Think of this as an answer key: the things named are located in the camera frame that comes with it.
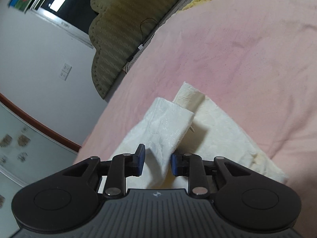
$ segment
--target black cable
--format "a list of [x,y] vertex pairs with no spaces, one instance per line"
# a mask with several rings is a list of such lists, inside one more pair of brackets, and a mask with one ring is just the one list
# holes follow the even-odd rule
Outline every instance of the black cable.
[[143,42],[144,42],[144,35],[143,35],[143,31],[142,31],[141,26],[146,23],[146,22],[145,22],[146,20],[154,20],[154,21],[156,22],[156,25],[155,25],[155,26],[158,26],[158,27],[159,27],[159,23],[158,23],[155,19],[153,19],[153,18],[146,18],[145,20],[143,20],[143,21],[140,23],[140,31],[141,31],[141,34],[142,34],[142,45],[143,45]]

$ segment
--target olive green cushion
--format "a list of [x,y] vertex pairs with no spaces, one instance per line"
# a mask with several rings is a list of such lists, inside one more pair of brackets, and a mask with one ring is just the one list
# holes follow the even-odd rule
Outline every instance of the olive green cushion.
[[[91,0],[92,9],[99,13],[89,28],[90,40],[96,48],[92,79],[102,98],[106,96],[127,59],[153,31],[156,22],[160,22],[177,2],[178,0]],[[144,20],[142,38],[140,24]]]

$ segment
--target white cloth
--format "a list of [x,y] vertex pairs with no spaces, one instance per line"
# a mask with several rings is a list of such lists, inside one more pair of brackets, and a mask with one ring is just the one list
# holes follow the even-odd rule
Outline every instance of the white cloth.
[[112,157],[134,153],[139,143],[146,148],[143,172],[140,177],[128,177],[127,188],[157,188],[164,181],[164,188],[187,188],[186,178],[168,174],[176,148],[181,153],[198,154],[203,160],[224,156],[273,180],[284,183],[287,179],[221,108],[188,83],[182,85],[173,103],[156,98]]

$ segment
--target logo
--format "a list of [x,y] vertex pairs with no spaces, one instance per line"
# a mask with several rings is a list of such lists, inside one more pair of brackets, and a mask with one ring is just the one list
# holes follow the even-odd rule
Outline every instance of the logo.
[[153,196],[155,196],[155,197],[159,197],[159,196],[161,196],[162,195],[162,193],[160,193],[159,191],[156,191],[156,192],[154,192],[153,193]]

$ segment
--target window frame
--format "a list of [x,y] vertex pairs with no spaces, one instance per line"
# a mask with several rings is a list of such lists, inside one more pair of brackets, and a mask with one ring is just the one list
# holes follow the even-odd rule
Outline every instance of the window frame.
[[84,43],[85,45],[93,48],[89,35],[55,14],[41,8],[45,0],[34,0],[30,6],[30,12],[36,16],[46,20],[62,29],[64,29],[70,36]]

